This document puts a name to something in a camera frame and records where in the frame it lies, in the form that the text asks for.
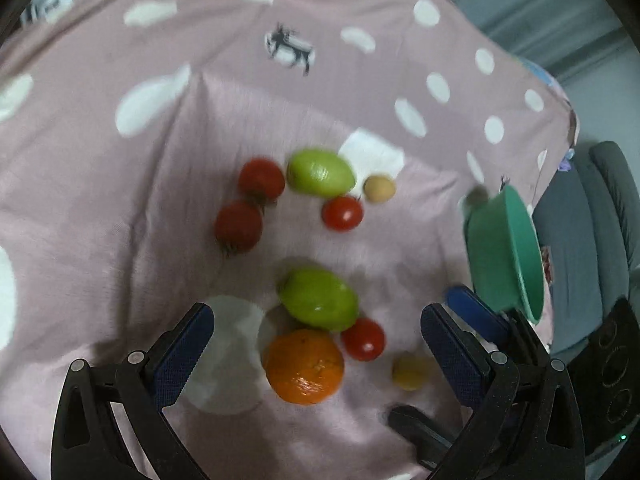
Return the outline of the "green plastic bowl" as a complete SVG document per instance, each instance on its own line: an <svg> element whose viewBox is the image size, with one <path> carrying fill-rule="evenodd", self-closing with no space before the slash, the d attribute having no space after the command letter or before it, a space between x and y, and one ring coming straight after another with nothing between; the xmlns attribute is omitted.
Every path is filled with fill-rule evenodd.
<svg viewBox="0 0 640 480"><path fill-rule="evenodd" d="M474 292L490 310L517 310L538 323L544 310L544 269L537 233L518 191L507 184L476 206L464 238Z"/></svg>

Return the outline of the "pink polka dot cloth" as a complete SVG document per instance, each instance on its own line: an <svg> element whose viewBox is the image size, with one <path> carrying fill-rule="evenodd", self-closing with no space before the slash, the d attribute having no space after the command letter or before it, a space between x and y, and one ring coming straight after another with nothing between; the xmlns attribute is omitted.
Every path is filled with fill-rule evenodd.
<svg viewBox="0 0 640 480"><path fill-rule="evenodd" d="M540 200L573 143L567 99L452 0L76 0L1 51L1 427L50 474L67 367L149 347L194 302L218 327L171 425L213 479L417 479L382 414L389 359L316 406L271 390L274 284L331 269L386 331L466 281L460 202L510 181ZM245 256L210 227L256 155L322 146L398 186L354 232L286 192Z"/></svg>

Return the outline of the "green fruit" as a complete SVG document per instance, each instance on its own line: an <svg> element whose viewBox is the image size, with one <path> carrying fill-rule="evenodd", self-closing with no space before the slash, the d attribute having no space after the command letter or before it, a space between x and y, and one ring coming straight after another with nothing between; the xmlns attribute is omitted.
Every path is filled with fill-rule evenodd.
<svg viewBox="0 0 640 480"><path fill-rule="evenodd" d="M301 266L278 281L277 294L297 321L341 333L359 318L356 292L333 272L320 266Z"/></svg>
<svg viewBox="0 0 640 480"><path fill-rule="evenodd" d="M304 148L288 160L286 182L295 192L334 198L352 190L357 179L352 166L339 154L321 148Z"/></svg>

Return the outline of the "red tomato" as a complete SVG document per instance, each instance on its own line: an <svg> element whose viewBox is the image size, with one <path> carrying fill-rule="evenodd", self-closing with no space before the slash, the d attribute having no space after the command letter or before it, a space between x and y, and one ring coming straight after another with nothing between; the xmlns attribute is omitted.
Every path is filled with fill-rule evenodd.
<svg viewBox="0 0 640 480"><path fill-rule="evenodd" d="M250 159L239 174L239 191L263 202L277 200L284 192L285 185L285 176L280 166L265 157Z"/></svg>
<svg viewBox="0 0 640 480"><path fill-rule="evenodd" d="M214 222L214 237L227 255L250 252L262 237L262 212L245 200L222 207Z"/></svg>
<svg viewBox="0 0 640 480"><path fill-rule="evenodd" d="M321 220L330 230L347 232L355 229L363 220L363 206L352 196L340 196L328 200L321 209Z"/></svg>
<svg viewBox="0 0 640 480"><path fill-rule="evenodd" d="M352 327L341 332L341 341L346 352L360 362L376 360L386 347L384 330L370 318L358 318Z"/></svg>

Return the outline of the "grey curtain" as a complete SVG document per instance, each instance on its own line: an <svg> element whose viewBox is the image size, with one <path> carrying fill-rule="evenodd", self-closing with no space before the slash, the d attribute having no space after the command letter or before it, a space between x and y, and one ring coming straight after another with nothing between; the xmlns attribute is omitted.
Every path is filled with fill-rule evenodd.
<svg viewBox="0 0 640 480"><path fill-rule="evenodd" d="M452 0L504 50L567 82L616 63L639 69L639 51L605 0Z"/></svg>

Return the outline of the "tan longan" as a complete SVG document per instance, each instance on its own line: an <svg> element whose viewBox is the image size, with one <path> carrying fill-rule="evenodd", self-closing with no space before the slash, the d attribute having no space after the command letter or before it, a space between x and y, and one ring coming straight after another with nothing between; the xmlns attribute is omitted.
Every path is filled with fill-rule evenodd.
<svg viewBox="0 0 640 480"><path fill-rule="evenodd" d="M430 379L432 368L432 361L427 356L401 353L393 362L392 381L401 390L416 391Z"/></svg>
<svg viewBox="0 0 640 480"><path fill-rule="evenodd" d="M396 194L395 181L384 174L372 174L364 181L362 192L369 203L382 204L388 202Z"/></svg>

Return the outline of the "grey sofa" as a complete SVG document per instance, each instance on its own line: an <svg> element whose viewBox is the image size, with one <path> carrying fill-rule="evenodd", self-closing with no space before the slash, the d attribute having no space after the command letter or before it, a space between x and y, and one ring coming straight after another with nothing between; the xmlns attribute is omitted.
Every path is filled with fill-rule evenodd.
<svg viewBox="0 0 640 480"><path fill-rule="evenodd" d="M620 298L639 312L639 192L613 141L580 146L533 212L550 298L539 323L565 362Z"/></svg>

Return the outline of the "orange tangerine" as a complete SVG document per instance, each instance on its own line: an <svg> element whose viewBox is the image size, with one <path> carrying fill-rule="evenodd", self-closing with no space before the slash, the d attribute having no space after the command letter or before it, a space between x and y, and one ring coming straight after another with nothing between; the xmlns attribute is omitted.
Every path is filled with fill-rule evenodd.
<svg viewBox="0 0 640 480"><path fill-rule="evenodd" d="M273 339L264 354L264 370L280 399L314 405L340 388L345 362L331 334L302 328Z"/></svg>

